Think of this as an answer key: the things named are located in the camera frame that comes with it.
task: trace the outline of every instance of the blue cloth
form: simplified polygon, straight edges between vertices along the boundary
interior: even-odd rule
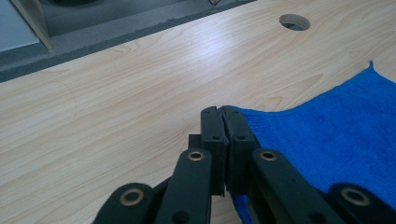
[[[396,84],[372,62],[293,109],[240,111],[262,147],[282,152],[313,187],[328,192],[335,183],[357,184],[396,209]],[[243,222],[250,223],[245,216]]]
[[[243,224],[253,224],[250,213],[248,211],[248,197],[246,195],[231,195],[233,200],[233,206],[235,207],[236,213]]]

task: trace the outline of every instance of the wooden table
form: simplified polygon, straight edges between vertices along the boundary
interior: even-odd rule
[[[308,18],[302,32],[283,14]],[[0,84],[0,223],[90,223],[172,174],[211,105],[297,106],[375,69],[396,81],[393,0],[258,1]],[[212,223],[239,223],[214,198]]]

